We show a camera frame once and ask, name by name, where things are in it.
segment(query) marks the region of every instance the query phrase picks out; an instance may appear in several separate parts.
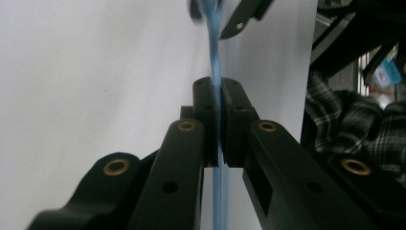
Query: white surface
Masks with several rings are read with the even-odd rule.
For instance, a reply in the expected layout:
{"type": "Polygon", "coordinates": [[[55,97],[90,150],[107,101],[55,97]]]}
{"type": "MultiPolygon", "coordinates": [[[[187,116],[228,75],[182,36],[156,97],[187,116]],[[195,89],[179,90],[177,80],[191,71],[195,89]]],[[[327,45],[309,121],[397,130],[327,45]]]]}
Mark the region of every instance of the white surface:
{"type": "MultiPolygon", "coordinates": [[[[262,22],[220,44],[223,76],[295,137],[316,3],[276,0],[262,22]]],[[[0,229],[63,206],[106,154],[157,150],[192,104],[192,82],[210,75],[206,27],[192,24],[186,1],[4,0],[0,34],[0,229]]],[[[211,229],[206,174],[202,229],[211,229]]],[[[233,183],[241,173],[227,180],[226,229],[259,229],[233,183]]]]}

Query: blue cable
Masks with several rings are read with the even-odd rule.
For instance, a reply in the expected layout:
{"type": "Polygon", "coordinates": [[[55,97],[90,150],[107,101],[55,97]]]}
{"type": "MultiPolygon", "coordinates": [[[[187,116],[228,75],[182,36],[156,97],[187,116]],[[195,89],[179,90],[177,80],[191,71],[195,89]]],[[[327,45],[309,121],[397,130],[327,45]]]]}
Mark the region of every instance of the blue cable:
{"type": "MultiPolygon", "coordinates": [[[[209,30],[210,42],[210,63],[212,65],[211,82],[214,88],[215,102],[218,111],[218,129],[217,136],[220,133],[220,114],[221,114],[221,69],[218,55],[218,35],[220,33],[221,22],[221,0],[198,0],[199,9],[206,18],[207,28],[209,30]]],[[[221,173],[222,173],[222,152],[218,145],[219,167],[213,170],[213,229],[221,230],[221,173]]]]}

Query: checkered cloth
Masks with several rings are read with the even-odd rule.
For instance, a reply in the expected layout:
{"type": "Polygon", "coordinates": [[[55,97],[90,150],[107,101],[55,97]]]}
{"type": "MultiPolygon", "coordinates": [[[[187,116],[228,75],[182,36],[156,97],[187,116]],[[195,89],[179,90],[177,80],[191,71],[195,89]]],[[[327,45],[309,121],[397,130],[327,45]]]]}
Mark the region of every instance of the checkered cloth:
{"type": "Polygon", "coordinates": [[[374,99],[332,91],[317,72],[309,75],[305,98],[318,153],[362,154],[406,188],[406,102],[382,110],[374,99]]]}

